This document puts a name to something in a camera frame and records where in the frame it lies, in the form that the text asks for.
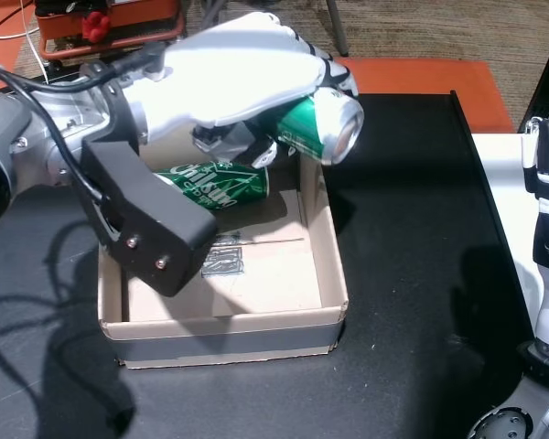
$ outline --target open cardboard box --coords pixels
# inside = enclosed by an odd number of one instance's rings
[[[321,167],[302,157],[270,178],[266,200],[217,212],[221,235],[175,297],[131,278],[101,252],[100,325],[128,368],[280,359],[335,347],[348,295]]]

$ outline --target green soda can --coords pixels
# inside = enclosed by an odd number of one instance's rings
[[[364,124],[364,110],[350,96],[322,87],[299,101],[261,113],[258,123],[277,142],[322,165],[336,165],[355,145]]]
[[[176,166],[156,174],[205,209],[225,209],[268,197],[265,168],[226,162]]]

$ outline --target black table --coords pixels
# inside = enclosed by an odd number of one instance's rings
[[[336,350],[119,368],[94,235],[67,189],[34,189],[0,224],[0,437],[463,437],[518,380],[522,294],[455,97],[362,104],[361,144],[327,174],[350,294]]]

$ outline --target orange mat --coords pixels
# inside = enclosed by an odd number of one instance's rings
[[[453,59],[339,59],[361,93],[449,93],[455,90],[472,133],[514,133],[485,62]]]
[[[20,6],[18,0],[0,0],[0,20]],[[25,9],[30,21],[34,6]],[[23,32],[20,14],[2,26],[0,35]],[[12,70],[24,38],[0,41],[0,64]],[[473,133],[513,133],[509,117],[488,65],[450,59],[339,59],[351,69],[362,93],[457,92]]]

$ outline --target can lid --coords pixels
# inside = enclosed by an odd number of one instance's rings
[[[346,155],[348,155],[348,152],[354,146],[356,140],[358,140],[360,129],[361,123],[358,120],[357,115],[348,120],[339,133],[336,149],[333,153],[332,164],[335,165],[346,158]]]

